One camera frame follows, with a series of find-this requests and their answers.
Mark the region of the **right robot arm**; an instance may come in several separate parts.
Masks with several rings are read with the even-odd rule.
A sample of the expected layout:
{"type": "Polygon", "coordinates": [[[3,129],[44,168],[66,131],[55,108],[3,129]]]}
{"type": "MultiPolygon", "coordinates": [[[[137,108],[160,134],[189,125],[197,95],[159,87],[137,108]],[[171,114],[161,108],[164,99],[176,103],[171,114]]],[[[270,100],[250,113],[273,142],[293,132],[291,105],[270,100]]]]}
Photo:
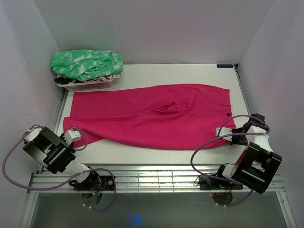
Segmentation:
{"type": "Polygon", "coordinates": [[[224,138],[230,145],[245,146],[234,165],[220,166],[219,174],[214,177],[217,187],[225,189],[234,181],[260,194],[266,191],[282,162],[282,157],[269,145],[269,132],[265,117],[260,114],[252,114],[240,128],[222,126],[216,129],[216,136],[233,134],[224,138]]]}

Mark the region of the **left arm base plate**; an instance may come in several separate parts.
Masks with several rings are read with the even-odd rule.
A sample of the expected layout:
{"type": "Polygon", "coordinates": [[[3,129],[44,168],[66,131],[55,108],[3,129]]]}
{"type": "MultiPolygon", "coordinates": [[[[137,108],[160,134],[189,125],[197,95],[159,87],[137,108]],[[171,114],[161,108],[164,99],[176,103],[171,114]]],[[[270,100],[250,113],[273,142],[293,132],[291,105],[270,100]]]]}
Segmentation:
{"type": "Polygon", "coordinates": [[[114,190],[115,178],[109,175],[101,176],[89,176],[81,183],[77,180],[69,181],[69,185],[73,187],[73,190],[83,190],[83,191],[97,191],[97,190],[114,190]]]}

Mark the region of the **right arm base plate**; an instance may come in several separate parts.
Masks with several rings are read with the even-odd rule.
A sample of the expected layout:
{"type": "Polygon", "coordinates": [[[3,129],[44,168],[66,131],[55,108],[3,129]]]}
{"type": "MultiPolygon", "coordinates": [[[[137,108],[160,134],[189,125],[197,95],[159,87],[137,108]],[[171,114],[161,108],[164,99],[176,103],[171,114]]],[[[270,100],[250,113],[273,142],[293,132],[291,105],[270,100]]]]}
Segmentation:
{"type": "Polygon", "coordinates": [[[204,175],[198,176],[194,181],[194,184],[198,185],[200,190],[242,190],[243,189],[242,184],[230,183],[215,178],[209,178],[204,175]]]}

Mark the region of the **pink trousers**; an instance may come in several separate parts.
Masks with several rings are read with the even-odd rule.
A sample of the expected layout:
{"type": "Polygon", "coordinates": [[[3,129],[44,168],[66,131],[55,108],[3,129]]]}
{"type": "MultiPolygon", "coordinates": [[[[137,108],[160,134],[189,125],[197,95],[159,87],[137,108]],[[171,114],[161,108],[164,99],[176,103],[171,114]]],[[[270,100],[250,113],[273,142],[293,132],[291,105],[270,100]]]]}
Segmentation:
{"type": "Polygon", "coordinates": [[[77,147],[105,139],[158,150],[194,150],[224,145],[216,129],[234,129],[228,89],[202,84],[158,85],[117,91],[75,92],[64,130],[86,138],[77,147]]]}

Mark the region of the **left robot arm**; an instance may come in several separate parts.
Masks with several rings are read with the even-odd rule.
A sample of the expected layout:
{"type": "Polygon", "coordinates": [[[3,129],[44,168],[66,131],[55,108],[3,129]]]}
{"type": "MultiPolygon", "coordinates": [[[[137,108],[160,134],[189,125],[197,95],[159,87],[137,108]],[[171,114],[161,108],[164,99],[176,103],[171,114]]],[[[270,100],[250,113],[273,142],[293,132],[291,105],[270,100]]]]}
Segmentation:
{"type": "Polygon", "coordinates": [[[80,150],[74,144],[84,135],[72,128],[58,136],[47,127],[34,125],[22,136],[23,150],[51,173],[67,172],[74,176],[68,182],[74,190],[97,190],[101,187],[99,174],[76,159],[80,150]]]}

